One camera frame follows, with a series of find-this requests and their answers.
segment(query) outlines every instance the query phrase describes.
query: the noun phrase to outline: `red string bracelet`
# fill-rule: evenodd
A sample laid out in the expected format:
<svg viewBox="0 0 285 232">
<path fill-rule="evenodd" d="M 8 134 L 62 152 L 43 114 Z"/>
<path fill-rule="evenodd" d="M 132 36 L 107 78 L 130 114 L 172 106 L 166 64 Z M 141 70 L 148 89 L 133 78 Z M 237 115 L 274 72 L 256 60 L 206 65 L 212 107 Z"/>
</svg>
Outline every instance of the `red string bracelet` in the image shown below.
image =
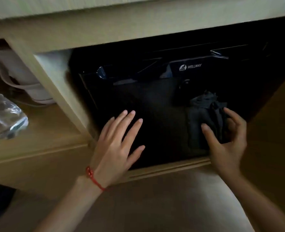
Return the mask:
<svg viewBox="0 0 285 232">
<path fill-rule="evenodd" d="M 97 182 L 97 180 L 93 177 L 93 170 L 90 169 L 90 166 L 86 168 L 86 173 L 90 177 L 90 179 L 93 181 L 94 184 L 96 184 L 102 191 L 106 190 L 106 188 L 102 187 L 100 183 Z"/>
</svg>

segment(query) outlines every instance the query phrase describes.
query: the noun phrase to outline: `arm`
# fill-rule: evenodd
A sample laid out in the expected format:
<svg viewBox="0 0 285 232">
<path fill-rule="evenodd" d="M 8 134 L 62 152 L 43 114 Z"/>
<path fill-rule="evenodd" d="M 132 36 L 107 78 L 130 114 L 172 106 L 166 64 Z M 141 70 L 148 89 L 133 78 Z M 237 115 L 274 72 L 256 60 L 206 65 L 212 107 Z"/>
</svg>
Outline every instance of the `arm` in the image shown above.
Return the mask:
<svg viewBox="0 0 285 232">
<path fill-rule="evenodd" d="M 240 172 L 240 160 L 247 145 L 245 120 L 227 108 L 224 111 L 231 117 L 228 119 L 231 142 L 220 144 L 213 131 L 202 124 L 202 131 L 210 147 L 211 163 L 263 231 L 285 232 L 285 214 Z"/>
<path fill-rule="evenodd" d="M 142 119 L 132 126 L 122 141 L 134 116 L 135 111 L 128 115 L 127 111 L 124 111 L 116 119 L 111 118 L 100 134 L 90 167 L 94 170 L 94 178 L 104 188 L 123 175 L 138 160 L 145 148 L 145 146 L 140 146 L 128 156 L 142 125 Z M 86 176 L 78 177 L 72 189 L 36 228 L 35 232 L 71 232 L 75 230 L 101 193 L 102 190 L 91 179 Z"/>
</svg>

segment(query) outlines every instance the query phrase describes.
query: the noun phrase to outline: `wellway logo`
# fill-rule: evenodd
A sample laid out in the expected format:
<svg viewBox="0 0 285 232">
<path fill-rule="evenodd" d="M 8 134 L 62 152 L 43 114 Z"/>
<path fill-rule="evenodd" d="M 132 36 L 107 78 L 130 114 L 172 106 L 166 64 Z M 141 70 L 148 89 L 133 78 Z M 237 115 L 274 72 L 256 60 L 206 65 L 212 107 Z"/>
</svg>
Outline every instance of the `wellway logo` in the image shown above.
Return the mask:
<svg viewBox="0 0 285 232">
<path fill-rule="evenodd" d="M 197 67 L 201 67 L 202 66 L 202 63 L 200 64 L 194 64 L 194 65 L 189 65 L 189 66 L 186 66 L 185 64 L 181 65 L 179 67 L 179 71 L 184 71 L 186 69 L 191 69 L 191 68 L 197 68 Z"/>
</svg>

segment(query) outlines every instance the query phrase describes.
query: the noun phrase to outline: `black chair leg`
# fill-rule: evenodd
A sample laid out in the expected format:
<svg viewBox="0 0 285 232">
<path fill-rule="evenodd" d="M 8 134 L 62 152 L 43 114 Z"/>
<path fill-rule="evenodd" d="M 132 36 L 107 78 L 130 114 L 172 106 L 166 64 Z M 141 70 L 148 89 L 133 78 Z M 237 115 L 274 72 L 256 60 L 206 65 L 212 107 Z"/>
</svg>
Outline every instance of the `black chair leg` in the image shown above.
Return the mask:
<svg viewBox="0 0 285 232">
<path fill-rule="evenodd" d="M 0 185 L 0 216 L 2 216 L 9 207 L 16 189 Z"/>
</svg>

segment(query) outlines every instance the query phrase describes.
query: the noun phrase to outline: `clear plastic bag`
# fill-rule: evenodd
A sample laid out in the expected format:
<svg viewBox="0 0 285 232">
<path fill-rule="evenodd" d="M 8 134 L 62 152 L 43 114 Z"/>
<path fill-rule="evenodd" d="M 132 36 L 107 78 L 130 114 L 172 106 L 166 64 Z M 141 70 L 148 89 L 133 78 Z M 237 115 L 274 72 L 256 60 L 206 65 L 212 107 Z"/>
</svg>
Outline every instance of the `clear plastic bag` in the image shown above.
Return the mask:
<svg viewBox="0 0 285 232">
<path fill-rule="evenodd" d="M 11 139 L 28 126 L 28 117 L 13 102 L 0 94 L 0 139 Z"/>
</svg>

